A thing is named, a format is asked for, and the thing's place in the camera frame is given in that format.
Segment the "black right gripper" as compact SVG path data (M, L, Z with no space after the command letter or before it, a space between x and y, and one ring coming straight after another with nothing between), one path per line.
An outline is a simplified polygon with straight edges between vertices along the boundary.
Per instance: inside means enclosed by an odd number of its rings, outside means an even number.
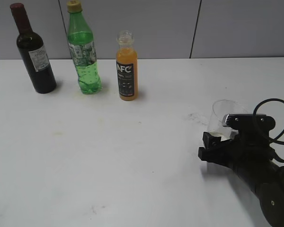
M269 143L257 136L236 135L222 140L203 132L203 147L198 149L202 161L218 164L236 173L270 173L275 171L273 158L275 150Z

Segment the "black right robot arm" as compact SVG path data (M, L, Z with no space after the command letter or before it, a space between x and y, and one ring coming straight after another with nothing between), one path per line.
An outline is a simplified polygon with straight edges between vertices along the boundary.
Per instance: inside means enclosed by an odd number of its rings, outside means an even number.
M231 169L256 195L268 223L284 227L284 166L272 162L268 141L249 133L221 140L204 132L203 143L199 158Z

